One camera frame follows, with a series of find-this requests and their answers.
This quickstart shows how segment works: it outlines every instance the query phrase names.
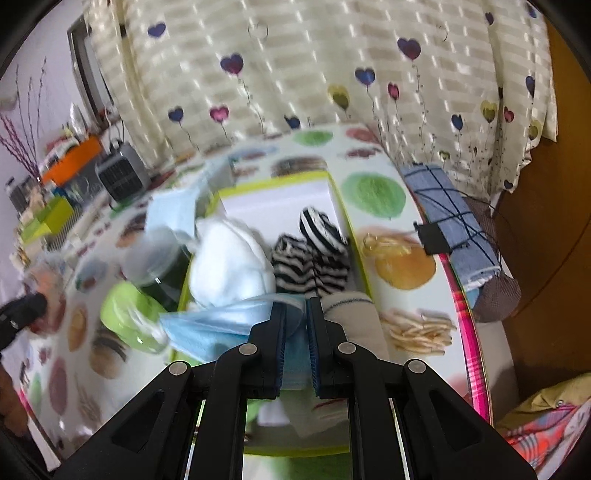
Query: pink plaid fabric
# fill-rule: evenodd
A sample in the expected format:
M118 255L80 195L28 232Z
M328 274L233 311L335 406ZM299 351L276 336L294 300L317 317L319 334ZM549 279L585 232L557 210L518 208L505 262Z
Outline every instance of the pink plaid fabric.
M472 406L483 419L492 424L491 397L486 381L482 351L470 307L466 303L466 297L449 262L449 257L442 254L439 255L439 260L443 264L447 281L452 290L453 301L456 305L457 319L464 346L464 356L466 357L468 389L472 397Z

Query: white towel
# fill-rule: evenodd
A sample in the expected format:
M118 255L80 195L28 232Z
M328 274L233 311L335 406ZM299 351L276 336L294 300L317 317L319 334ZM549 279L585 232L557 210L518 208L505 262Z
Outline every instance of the white towel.
M275 276L263 246L242 222L211 217L196 222L199 246L189 289L202 308L223 307L275 293Z

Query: orange box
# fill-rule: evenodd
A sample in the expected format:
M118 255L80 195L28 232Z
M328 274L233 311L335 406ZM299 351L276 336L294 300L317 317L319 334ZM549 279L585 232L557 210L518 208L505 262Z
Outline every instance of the orange box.
M43 183L50 180L56 182L58 187L63 187L72 179L90 160L103 151L103 145L98 137L89 137L77 147L72 148L63 158L52 166L43 175Z

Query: black and white striped fabric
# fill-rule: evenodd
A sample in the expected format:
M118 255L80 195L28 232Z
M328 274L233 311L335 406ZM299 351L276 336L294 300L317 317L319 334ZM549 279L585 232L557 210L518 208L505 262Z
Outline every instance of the black and white striped fabric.
M339 229L330 223L328 216L313 207L305 208L300 214L300 232L309 245L322 255L344 255L347 242Z
M300 216L305 239L282 235L271 255L277 292L316 294L343 291L349 275L347 242L326 214L308 207Z

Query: white fabric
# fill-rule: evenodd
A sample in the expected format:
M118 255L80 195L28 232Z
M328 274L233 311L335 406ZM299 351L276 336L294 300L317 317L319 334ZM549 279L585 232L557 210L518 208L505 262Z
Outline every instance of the white fabric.
M322 299L324 318L342 325L347 340L389 361L378 311L371 299L357 291L344 291ZM346 400L321 400L308 388L280 398L290 422L301 438L334 427L349 418Z
M275 276L261 244L242 222L211 217L196 222L199 247L189 289L202 308L223 307L275 293Z

